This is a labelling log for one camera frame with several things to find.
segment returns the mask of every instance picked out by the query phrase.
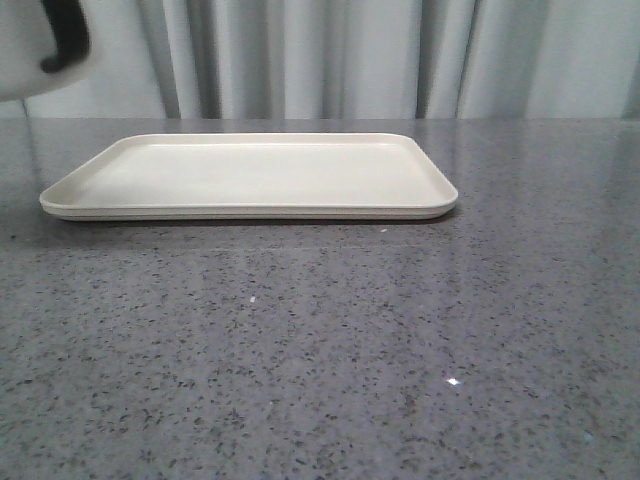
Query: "granite countertop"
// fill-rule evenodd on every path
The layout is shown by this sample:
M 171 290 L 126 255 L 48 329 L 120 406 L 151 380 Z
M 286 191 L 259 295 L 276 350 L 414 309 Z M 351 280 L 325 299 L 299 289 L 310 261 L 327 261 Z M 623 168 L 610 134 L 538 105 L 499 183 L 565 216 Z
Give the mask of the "granite countertop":
M 222 131 L 409 135 L 459 205 L 40 209 L 119 138 Z M 640 122 L 2 120 L 0 168 L 2 479 L 640 478 Z

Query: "tray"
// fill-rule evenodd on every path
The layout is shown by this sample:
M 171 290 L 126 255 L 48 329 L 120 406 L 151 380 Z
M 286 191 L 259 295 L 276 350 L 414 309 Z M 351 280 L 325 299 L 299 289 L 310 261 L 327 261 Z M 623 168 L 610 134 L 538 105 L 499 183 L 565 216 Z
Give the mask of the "tray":
M 418 219 L 457 197 L 401 135 L 162 134 L 116 142 L 40 203 L 66 220 Z

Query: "background wall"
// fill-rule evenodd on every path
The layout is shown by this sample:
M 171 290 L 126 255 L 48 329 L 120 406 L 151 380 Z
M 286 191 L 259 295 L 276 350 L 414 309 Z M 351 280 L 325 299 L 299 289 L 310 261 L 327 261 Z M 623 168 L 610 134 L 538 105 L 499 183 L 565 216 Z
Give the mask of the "background wall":
M 98 62 L 0 117 L 640 114 L 638 0 L 85 3 Z

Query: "black handle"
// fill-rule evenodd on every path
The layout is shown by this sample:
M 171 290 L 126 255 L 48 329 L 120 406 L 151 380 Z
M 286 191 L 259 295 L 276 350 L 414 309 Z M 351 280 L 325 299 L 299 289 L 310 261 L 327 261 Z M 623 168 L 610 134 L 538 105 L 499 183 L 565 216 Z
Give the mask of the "black handle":
M 47 14 L 58 52 L 40 62 L 45 73 L 57 73 L 84 60 L 91 50 L 89 29 L 80 0 L 40 0 Z

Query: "rectangular tray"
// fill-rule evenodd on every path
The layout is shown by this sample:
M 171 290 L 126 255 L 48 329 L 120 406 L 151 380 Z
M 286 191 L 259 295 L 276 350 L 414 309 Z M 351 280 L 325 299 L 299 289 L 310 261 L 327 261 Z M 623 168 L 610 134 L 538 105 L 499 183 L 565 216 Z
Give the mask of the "rectangular tray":
M 116 142 L 40 203 L 66 220 L 418 219 L 457 197 L 402 135 L 158 134 Z

